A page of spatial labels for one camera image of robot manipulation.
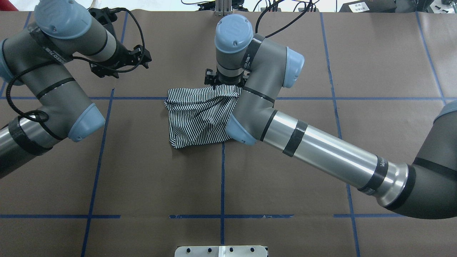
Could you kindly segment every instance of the red object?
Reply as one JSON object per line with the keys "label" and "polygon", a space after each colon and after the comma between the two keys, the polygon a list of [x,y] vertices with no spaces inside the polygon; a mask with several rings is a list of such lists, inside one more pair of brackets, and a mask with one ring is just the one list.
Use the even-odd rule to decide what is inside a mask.
{"label": "red object", "polygon": [[9,0],[0,0],[0,11],[17,11],[17,8]]}

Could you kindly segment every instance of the paper label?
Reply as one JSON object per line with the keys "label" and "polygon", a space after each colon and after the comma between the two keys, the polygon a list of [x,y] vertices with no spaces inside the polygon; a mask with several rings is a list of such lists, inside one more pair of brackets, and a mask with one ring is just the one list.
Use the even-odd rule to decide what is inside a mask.
{"label": "paper label", "polygon": [[349,5],[349,8],[352,12],[363,12],[370,10],[365,2]]}

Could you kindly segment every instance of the blue joint cap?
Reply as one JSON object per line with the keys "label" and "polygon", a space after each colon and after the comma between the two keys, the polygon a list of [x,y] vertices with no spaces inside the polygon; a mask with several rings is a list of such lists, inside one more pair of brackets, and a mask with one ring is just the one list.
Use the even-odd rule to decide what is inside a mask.
{"label": "blue joint cap", "polygon": [[216,26],[214,44],[219,51],[234,54],[245,49],[253,36],[248,19],[240,14],[231,14],[222,18]]}
{"label": "blue joint cap", "polygon": [[73,124],[68,138],[79,142],[105,125],[105,118],[94,103],[89,105]]}
{"label": "blue joint cap", "polygon": [[92,15],[75,0],[40,0],[35,20],[44,33],[58,39],[80,37],[92,25]]}
{"label": "blue joint cap", "polygon": [[231,114],[230,119],[228,119],[225,132],[229,137],[246,145],[254,145],[257,141],[251,134],[249,134],[249,132],[246,131],[246,129],[243,128],[243,126],[241,126],[233,114]]}
{"label": "blue joint cap", "polygon": [[283,87],[291,88],[295,84],[304,64],[305,58],[303,55],[287,47],[286,75],[284,76]]}
{"label": "blue joint cap", "polygon": [[436,117],[436,119],[433,121],[433,123],[435,123],[435,121],[436,121],[439,117],[441,117],[441,116],[443,116],[443,115],[445,115],[445,114],[448,114],[448,113],[450,113],[450,112],[455,112],[455,111],[457,111],[457,100],[452,101],[452,102],[446,104],[446,105],[443,107],[443,109],[441,110],[440,114],[439,114],[439,115]]}
{"label": "blue joint cap", "polygon": [[[6,65],[5,56],[3,55],[3,44],[5,43],[6,39],[3,39],[0,42],[0,77],[3,79],[4,82],[8,83],[13,79],[13,74]],[[23,85],[19,80],[16,80],[13,85],[21,86]]]}

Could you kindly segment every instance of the striped cloth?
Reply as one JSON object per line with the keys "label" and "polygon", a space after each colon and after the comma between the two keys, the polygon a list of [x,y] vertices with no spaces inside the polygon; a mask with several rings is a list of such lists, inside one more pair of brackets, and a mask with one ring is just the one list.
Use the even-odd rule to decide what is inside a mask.
{"label": "striped cloth", "polygon": [[224,142],[225,126],[235,108],[241,88],[220,85],[168,90],[170,143],[174,148]]}

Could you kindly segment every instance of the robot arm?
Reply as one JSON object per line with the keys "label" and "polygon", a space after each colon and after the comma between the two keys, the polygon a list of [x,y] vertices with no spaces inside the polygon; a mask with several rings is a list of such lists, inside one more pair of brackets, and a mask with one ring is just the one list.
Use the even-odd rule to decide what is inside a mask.
{"label": "robot arm", "polygon": [[[72,0],[41,0],[35,18],[22,32],[0,42],[0,76],[4,81],[42,66],[15,82],[17,86],[26,84],[42,106],[38,108],[41,112],[21,115],[0,130],[0,178],[61,140],[68,137],[79,142],[104,125],[98,108],[62,65],[73,59],[72,54],[79,52],[111,69],[135,65],[141,58],[140,64],[147,68],[151,60],[140,46],[129,52]],[[91,69],[99,77],[117,77],[116,72],[93,64]]]}
{"label": "robot arm", "polygon": [[446,105],[412,165],[392,163],[274,109],[282,87],[292,87],[304,58],[261,35],[241,15],[216,28],[217,80],[236,85],[250,72],[226,132],[247,145],[257,140],[372,195],[402,215],[457,216],[457,102]]}

